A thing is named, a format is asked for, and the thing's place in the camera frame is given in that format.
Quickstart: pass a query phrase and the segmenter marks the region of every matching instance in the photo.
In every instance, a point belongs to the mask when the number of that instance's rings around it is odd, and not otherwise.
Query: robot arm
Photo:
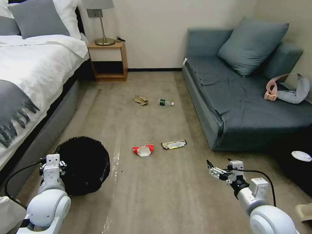
[[[207,164],[214,178],[226,181],[234,189],[235,197],[250,217],[249,223],[254,234],[299,234],[285,212],[268,205],[266,191],[269,183],[265,179],[251,179],[250,184],[245,181],[242,161],[229,160],[226,170],[214,167],[208,160]]]
[[[43,181],[35,196],[27,207],[27,214],[17,234],[35,234],[34,227],[44,229],[40,234],[57,234],[63,219],[66,217],[71,199],[65,192],[60,179],[66,164],[60,161],[59,154],[46,157],[46,164],[40,168]]]

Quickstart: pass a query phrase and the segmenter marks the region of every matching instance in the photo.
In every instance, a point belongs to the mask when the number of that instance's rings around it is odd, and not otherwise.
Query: black fluffy basket
[[[96,192],[110,173],[110,157],[101,142],[89,137],[71,138],[60,144],[55,153],[67,164],[61,176],[68,195]]]

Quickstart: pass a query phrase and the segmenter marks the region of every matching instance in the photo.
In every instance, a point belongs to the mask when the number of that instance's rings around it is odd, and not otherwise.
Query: white wall
[[[114,0],[104,10],[106,36],[126,40],[129,68],[182,67],[189,27],[229,28],[252,16],[258,0]],[[99,19],[80,8],[86,36],[101,37]]]
[[[289,23],[289,30],[284,40],[304,49],[293,72],[302,73],[310,81],[312,81],[311,9],[311,0],[260,0],[254,14],[256,19]],[[296,77],[290,77],[287,82],[296,86],[296,80]]]

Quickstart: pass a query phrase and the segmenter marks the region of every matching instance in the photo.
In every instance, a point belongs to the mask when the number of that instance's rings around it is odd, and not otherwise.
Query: black trash bin
[[[306,194],[312,196],[312,162],[304,162],[292,156],[293,151],[303,151],[312,155],[312,125],[278,143],[272,151],[282,171],[292,179]]]
[[[67,166],[60,176],[68,195],[96,192],[110,173],[110,158],[101,142],[89,137],[71,138],[60,144],[55,153]]]

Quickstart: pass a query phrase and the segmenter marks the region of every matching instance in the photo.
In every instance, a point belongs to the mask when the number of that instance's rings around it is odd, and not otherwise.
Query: nightstand
[[[92,41],[88,45],[92,69],[96,81],[126,81],[128,63],[124,42],[116,42],[109,46],[98,46]]]

